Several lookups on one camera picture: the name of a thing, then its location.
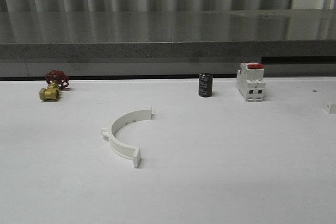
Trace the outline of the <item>brass valve red handwheel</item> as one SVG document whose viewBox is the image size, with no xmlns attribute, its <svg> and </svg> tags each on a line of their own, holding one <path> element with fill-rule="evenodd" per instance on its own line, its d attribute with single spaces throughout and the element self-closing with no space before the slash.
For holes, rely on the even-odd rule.
<svg viewBox="0 0 336 224">
<path fill-rule="evenodd" d="M 42 101 L 58 101 L 60 90 L 69 86 L 69 77 L 63 71 L 52 70 L 45 75 L 45 80 L 48 86 L 47 88 L 42 88 L 39 92 L 39 97 Z"/>
</svg>

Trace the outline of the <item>white circuit breaker red switch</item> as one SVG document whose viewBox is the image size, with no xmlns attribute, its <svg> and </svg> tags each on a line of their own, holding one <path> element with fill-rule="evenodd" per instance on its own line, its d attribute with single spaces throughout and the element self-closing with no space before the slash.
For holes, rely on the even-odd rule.
<svg viewBox="0 0 336 224">
<path fill-rule="evenodd" d="M 244 62 L 237 71 L 237 89 L 245 101 L 263 101 L 266 82 L 264 65 L 257 62 Z"/>
</svg>

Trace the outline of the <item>grey stone counter ledge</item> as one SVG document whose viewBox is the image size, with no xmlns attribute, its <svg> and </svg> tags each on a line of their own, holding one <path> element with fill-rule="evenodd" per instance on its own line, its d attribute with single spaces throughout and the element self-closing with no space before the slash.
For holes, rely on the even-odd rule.
<svg viewBox="0 0 336 224">
<path fill-rule="evenodd" d="M 334 10 L 4 12 L 1 78 L 335 75 Z"/>
</svg>

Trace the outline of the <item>black cylindrical capacitor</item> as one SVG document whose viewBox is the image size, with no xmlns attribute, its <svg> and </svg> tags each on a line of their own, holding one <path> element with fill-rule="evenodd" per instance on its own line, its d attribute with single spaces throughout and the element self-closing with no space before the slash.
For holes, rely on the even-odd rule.
<svg viewBox="0 0 336 224">
<path fill-rule="evenodd" d="M 213 75 L 210 73 L 200 73 L 198 75 L 198 95 L 200 97 L 211 97 L 213 87 Z"/>
</svg>

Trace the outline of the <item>white half pipe clamp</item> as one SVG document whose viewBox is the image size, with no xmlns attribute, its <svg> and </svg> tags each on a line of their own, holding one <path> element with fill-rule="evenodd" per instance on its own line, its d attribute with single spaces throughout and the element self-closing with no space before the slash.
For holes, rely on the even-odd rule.
<svg viewBox="0 0 336 224">
<path fill-rule="evenodd" d="M 336 100 L 326 101 L 326 102 L 323 104 L 323 109 L 324 109 L 328 114 L 334 114 L 334 115 L 336 115 Z"/>
<path fill-rule="evenodd" d="M 142 107 L 137 110 L 129 111 L 125 114 L 117 114 L 113 121 L 101 128 L 101 134 L 109 142 L 110 148 L 120 157 L 129 159 L 133 162 L 134 168 L 139 168 L 141 163 L 141 150 L 139 146 L 129 145 L 118 140 L 117 132 L 131 123 L 152 119 L 152 106 Z"/>
</svg>

